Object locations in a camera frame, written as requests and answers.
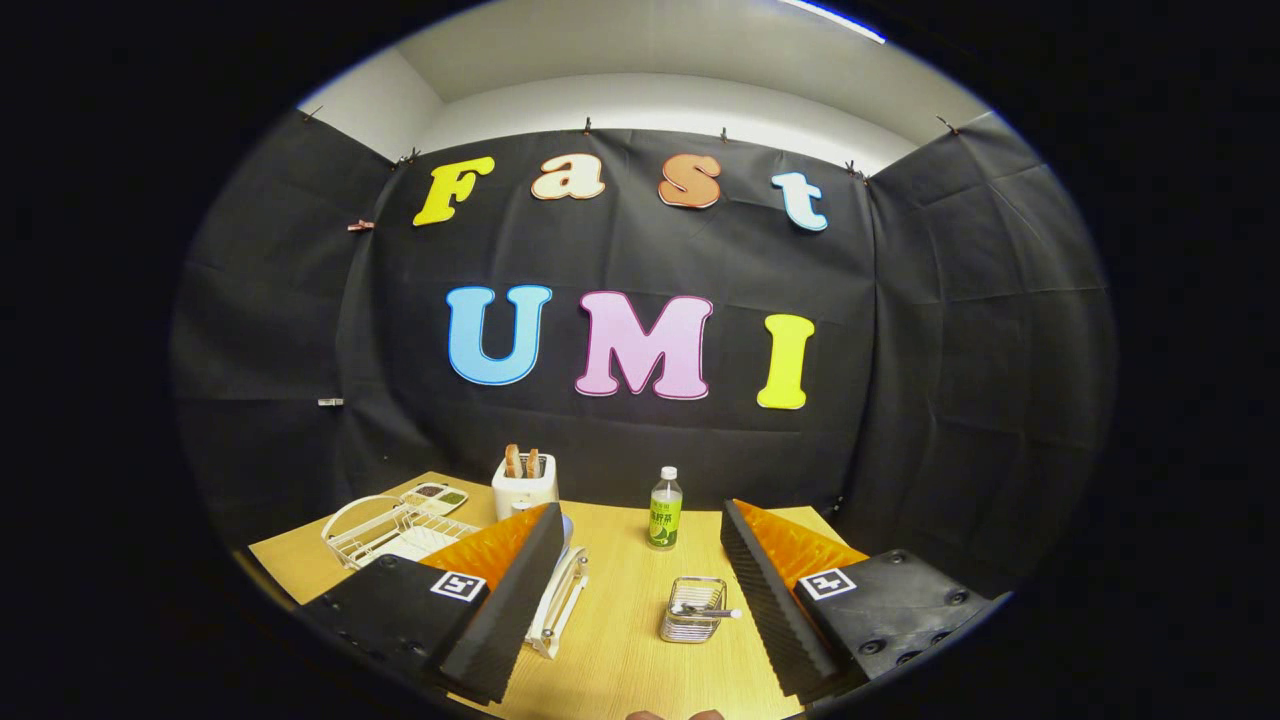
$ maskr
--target plastic bottle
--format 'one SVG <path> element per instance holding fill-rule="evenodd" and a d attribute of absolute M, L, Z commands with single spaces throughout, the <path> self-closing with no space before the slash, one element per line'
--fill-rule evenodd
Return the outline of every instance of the plastic bottle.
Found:
<path fill-rule="evenodd" d="M 680 506 L 685 493 L 676 483 L 676 469 L 662 469 L 662 479 L 649 493 L 649 547 L 671 550 L 676 547 L 680 530 Z"/>

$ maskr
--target spoon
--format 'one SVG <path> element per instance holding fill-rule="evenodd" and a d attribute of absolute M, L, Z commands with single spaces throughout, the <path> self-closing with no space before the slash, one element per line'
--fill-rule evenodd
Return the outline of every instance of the spoon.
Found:
<path fill-rule="evenodd" d="M 677 603 L 672 605 L 671 606 L 671 611 L 675 612 L 676 615 L 698 615 L 698 616 L 701 616 L 701 618 L 741 618 L 742 616 L 742 611 L 737 610 L 737 609 L 733 609 L 733 610 L 707 610 L 704 607 L 698 607 L 698 606 L 694 606 L 694 605 L 685 605 L 682 602 L 677 602 Z"/>

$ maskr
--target hand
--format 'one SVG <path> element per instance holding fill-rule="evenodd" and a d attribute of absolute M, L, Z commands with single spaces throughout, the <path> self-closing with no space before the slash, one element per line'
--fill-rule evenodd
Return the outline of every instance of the hand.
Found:
<path fill-rule="evenodd" d="M 648 710 L 639 710 L 627 715 L 623 720 L 663 720 L 662 717 L 649 712 Z M 719 714 L 719 710 L 704 710 L 701 712 L 695 712 L 689 720 L 724 720 L 724 716 Z"/>

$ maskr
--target black backdrop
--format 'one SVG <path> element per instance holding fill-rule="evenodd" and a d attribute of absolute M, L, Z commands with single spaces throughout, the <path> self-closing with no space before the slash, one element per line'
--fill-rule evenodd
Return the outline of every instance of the black backdrop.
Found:
<path fill-rule="evenodd" d="M 1089 477 L 1115 372 L 1106 281 L 1065 192 L 995 115 L 869 184 L 794 152 L 655 131 L 513 136 L 392 170 L 302 118 L 211 209 L 175 314 L 186 443 L 234 544 L 428 469 L 485 482 L 517 442 L 557 456 L 571 500 L 640 506 L 676 465 L 687 507 L 814 505 L 855 547 L 911 548 L 995 594 L 1056 539 Z M 600 158 L 607 190 L 532 197 L 541 163 L 568 152 Z M 680 152 L 721 163 L 709 209 L 658 197 Z M 480 156 L 495 169 L 453 218 L 415 227 L 431 170 Z M 769 182 L 782 172 L 822 188 L 824 231 L 790 222 Z M 357 218 L 376 228 L 349 233 Z M 447 292 L 495 292 L 484 346 L 500 357 L 506 291 L 530 283 L 553 292 L 534 370 L 463 379 Z M 577 301 L 596 290 L 625 292 L 645 328 L 673 296 L 710 300 L 709 395 L 660 398 L 655 378 L 640 395 L 575 392 Z M 756 404 L 773 313 L 817 327 L 799 410 Z"/>

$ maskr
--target metal basket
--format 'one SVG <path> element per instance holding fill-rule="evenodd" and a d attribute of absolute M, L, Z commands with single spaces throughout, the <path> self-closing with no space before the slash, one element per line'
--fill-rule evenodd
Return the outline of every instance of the metal basket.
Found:
<path fill-rule="evenodd" d="M 707 642 L 721 618 L 689 618 L 671 611 L 673 606 L 692 605 L 705 610 L 724 610 L 728 585 L 719 578 L 681 575 L 671 584 L 671 600 L 662 619 L 662 639 L 673 643 Z"/>

